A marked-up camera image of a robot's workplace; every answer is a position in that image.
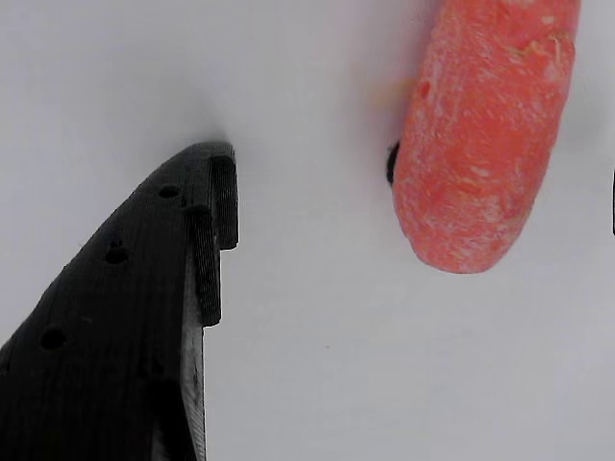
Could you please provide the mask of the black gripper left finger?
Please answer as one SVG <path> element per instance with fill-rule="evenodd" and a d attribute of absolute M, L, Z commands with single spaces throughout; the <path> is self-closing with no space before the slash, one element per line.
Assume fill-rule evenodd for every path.
<path fill-rule="evenodd" d="M 2 347 L 2 458 L 204 459 L 203 335 L 237 241 L 231 144 L 155 170 Z"/>

